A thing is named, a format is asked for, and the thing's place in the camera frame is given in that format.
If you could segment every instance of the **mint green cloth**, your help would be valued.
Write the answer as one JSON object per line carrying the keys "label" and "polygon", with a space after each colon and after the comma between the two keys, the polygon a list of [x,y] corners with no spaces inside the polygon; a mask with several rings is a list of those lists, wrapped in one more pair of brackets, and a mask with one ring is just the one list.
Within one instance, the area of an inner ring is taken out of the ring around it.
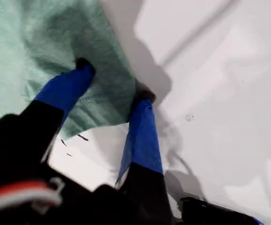
{"label": "mint green cloth", "polygon": [[98,0],[0,0],[0,117],[20,113],[81,56],[97,73],[64,137],[127,122],[135,83],[114,32]]}

